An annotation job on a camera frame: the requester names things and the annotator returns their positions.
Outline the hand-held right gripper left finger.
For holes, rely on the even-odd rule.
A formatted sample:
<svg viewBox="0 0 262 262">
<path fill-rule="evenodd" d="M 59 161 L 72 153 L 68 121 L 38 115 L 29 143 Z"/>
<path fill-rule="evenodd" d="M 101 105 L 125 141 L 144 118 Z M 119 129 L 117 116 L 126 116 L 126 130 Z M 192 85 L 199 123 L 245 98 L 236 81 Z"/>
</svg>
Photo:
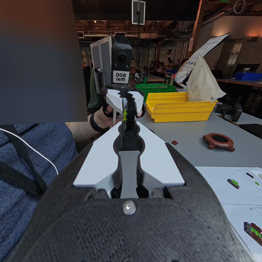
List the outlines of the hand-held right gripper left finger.
<svg viewBox="0 0 262 262">
<path fill-rule="evenodd" d="M 104 189 L 109 198 L 112 190 L 122 184 L 122 167 L 119 151 L 123 147 L 125 122 L 119 122 L 93 142 L 73 185 Z"/>
</svg>

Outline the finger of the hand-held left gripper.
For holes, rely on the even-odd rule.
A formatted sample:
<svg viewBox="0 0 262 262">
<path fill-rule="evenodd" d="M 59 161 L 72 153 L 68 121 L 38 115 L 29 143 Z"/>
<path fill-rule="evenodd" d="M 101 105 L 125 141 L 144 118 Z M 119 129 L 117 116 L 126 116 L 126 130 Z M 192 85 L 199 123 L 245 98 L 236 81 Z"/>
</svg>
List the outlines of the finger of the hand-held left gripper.
<svg viewBox="0 0 262 262">
<path fill-rule="evenodd" d="M 128 91 L 128 95 L 134 100 L 136 116 L 142 115 L 144 97 L 139 91 Z"/>
<path fill-rule="evenodd" d="M 120 114 L 124 113 L 128 103 L 126 97 L 121 96 L 120 90 L 114 89 L 107 90 L 106 102 Z"/>
</svg>

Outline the black and green brick assembly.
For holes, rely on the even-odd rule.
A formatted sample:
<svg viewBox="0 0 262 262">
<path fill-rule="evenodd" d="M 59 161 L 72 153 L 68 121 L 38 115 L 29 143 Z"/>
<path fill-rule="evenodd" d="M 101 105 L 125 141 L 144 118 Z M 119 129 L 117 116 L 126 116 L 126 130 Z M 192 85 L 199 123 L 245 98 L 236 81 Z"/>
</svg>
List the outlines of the black and green brick assembly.
<svg viewBox="0 0 262 262">
<path fill-rule="evenodd" d="M 128 100 L 126 122 L 122 121 L 120 125 L 120 134 L 122 136 L 122 151 L 131 151 L 137 148 L 138 126 L 135 121 L 136 104 L 133 98 Z"/>
</svg>

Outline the person's left hand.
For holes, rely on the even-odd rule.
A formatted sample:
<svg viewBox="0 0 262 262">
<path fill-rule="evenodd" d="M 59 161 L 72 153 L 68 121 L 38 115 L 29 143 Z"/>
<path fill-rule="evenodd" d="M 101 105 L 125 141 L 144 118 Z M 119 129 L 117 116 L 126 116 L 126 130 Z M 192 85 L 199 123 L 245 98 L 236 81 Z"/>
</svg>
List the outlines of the person's left hand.
<svg viewBox="0 0 262 262">
<path fill-rule="evenodd" d="M 95 112 L 94 120 L 98 126 L 101 128 L 106 128 L 113 127 L 115 124 L 122 122 L 123 117 L 114 119 L 113 108 L 110 105 L 107 105 Z"/>
</svg>

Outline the green plastic bin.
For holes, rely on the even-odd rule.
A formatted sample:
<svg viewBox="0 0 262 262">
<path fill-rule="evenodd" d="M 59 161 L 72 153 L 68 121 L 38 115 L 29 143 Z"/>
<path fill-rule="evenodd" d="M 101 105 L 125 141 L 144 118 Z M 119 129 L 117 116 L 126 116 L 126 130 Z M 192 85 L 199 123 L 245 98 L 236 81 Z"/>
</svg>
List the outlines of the green plastic bin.
<svg viewBox="0 0 262 262">
<path fill-rule="evenodd" d="M 172 93 L 176 91 L 176 87 L 170 84 L 136 84 L 135 87 L 145 94 L 144 103 L 149 93 Z"/>
</svg>

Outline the black wristband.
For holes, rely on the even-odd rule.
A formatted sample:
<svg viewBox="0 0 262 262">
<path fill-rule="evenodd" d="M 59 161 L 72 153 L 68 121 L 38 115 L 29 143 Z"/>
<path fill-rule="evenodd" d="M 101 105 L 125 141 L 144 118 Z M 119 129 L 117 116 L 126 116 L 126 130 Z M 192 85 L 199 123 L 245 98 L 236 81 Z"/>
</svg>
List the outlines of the black wristband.
<svg viewBox="0 0 262 262">
<path fill-rule="evenodd" d="M 94 115 L 95 113 L 91 114 L 90 121 L 89 121 L 93 130 L 99 133 L 108 131 L 110 129 L 109 127 L 101 128 L 100 126 L 97 125 L 97 123 L 94 120 Z"/>
</svg>

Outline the grey framed light panel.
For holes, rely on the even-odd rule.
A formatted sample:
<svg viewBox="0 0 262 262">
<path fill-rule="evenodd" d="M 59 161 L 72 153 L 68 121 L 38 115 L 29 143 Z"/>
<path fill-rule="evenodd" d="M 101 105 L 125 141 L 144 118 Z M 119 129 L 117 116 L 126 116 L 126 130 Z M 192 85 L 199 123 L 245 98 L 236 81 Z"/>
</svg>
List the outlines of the grey framed light panel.
<svg viewBox="0 0 262 262">
<path fill-rule="evenodd" d="M 96 90 L 112 84 L 112 34 L 90 45 Z"/>
</svg>

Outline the yellow plastic bin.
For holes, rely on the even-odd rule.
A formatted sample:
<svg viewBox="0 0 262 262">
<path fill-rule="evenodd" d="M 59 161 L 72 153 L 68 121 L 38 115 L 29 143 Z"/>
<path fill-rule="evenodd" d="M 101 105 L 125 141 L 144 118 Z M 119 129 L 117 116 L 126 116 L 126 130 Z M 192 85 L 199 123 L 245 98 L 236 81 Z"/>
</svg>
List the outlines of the yellow plastic bin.
<svg viewBox="0 0 262 262">
<path fill-rule="evenodd" d="M 216 103 L 189 102 L 187 93 L 149 93 L 146 109 L 155 123 L 207 121 Z"/>
</svg>

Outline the brown round brick base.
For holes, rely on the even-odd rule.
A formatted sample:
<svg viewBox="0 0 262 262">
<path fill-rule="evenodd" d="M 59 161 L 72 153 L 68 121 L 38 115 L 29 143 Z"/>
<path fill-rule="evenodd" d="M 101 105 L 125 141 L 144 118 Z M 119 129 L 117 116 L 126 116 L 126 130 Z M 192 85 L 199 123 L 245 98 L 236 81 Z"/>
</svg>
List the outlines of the brown round brick base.
<svg viewBox="0 0 262 262">
<path fill-rule="evenodd" d="M 219 133 L 209 133 L 203 136 L 203 139 L 209 143 L 209 149 L 216 147 L 224 148 L 230 152 L 235 151 L 234 142 L 229 137 Z"/>
</svg>

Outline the white paper bag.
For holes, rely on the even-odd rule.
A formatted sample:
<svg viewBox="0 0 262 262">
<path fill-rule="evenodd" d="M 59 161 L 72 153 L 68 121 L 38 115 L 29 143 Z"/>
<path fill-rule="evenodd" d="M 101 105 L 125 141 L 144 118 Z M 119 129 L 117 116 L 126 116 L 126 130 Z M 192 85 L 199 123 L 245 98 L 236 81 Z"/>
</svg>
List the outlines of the white paper bag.
<svg viewBox="0 0 262 262">
<path fill-rule="evenodd" d="M 208 64 L 200 53 L 187 82 L 187 94 L 189 102 L 211 103 L 226 95 L 220 89 Z"/>
</svg>

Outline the white instruction booklet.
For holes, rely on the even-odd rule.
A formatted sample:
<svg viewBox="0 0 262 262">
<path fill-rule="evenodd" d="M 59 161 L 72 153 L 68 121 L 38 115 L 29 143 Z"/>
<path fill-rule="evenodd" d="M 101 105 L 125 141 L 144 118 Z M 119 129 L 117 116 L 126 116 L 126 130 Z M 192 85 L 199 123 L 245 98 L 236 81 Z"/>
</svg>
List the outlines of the white instruction booklet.
<svg viewBox="0 0 262 262">
<path fill-rule="evenodd" d="M 219 199 L 226 216 L 254 261 L 262 261 L 262 169 L 196 167 Z"/>
</svg>

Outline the white printed sign board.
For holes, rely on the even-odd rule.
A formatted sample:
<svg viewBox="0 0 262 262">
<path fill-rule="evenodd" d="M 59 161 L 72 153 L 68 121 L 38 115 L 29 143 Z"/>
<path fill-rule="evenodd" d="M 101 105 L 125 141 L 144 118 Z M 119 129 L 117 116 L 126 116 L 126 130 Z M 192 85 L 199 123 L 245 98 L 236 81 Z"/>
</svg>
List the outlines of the white printed sign board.
<svg viewBox="0 0 262 262">
<path fill-rule="evenodd" d="M 209 39 L 201 48 L 199 48 L 197 51 L 194 52 L 193 55 L 186 61 L 185 65 L 182 66 L 181 70 L 176 73 L 175 81 L 176 83 L 182 83 L 191 73 L 193 70 L 198 55 L 200 54 L 202 57 L 204 57 L 206 54 L 208 54 L 212 49 L 214 49 L 217 45 L 219 45 L 221 42 L 228 39 L 230 32 L 227 34 L 211 38 Z"/>
</svg>

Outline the black electronic device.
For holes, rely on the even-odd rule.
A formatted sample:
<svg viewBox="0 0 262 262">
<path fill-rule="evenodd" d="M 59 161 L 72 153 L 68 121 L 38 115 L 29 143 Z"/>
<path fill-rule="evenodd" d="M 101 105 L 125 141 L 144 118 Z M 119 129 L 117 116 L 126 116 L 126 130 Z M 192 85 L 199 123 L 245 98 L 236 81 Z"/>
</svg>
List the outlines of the black electronic device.
<svg viewBox="0 0 262 262">
<path fill-rule="evenodd" d="M 238 122 L 242 112 L 242 106 L 239 103 L 218 104 L 216 107 L 216 113 L 221 114 L 224 119 L 226 115 L 230 115 L 232 122 Z"/>
</svg>

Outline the person's blue shirt torso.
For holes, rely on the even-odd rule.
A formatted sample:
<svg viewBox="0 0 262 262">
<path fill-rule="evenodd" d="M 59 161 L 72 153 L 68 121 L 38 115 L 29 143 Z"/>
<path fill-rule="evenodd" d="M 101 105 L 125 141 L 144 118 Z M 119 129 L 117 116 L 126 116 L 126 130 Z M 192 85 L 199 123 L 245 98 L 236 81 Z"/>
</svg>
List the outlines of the person's blue shirt torso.
<svg viewBox="0 0 262 262">
<path fill-rule="evenodd" d="M 73 135 L 65 123 L 14 124 L 14 127 L 17 135 L 49 159 L 58 172 L 78 155 Z M 0 142 L 1 161 L 34 179 L 32 171 L 3 131 L 0 134 Z M 22 144 L 26 147 L 34 168 L 49 186 L 57 176 L 55 168 L 23 142 Z M 4 261 L 21 238 L 40 199 L 2 179 L 0 184 L 0 258 Z"/>
</svg>

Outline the blue plastic bin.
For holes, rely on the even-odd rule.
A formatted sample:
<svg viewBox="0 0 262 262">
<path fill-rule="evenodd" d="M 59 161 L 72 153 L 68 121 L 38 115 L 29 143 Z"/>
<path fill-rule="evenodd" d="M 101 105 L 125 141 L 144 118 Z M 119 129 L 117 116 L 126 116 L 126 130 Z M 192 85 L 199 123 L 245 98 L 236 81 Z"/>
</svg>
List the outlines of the blue plastic bin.
<svg viewBox="0 0 262 262">
<path fill-rule="evenodd" d="M 236 80 L 261 80 L 262 73 L 237 73 Z"/>
</svg>

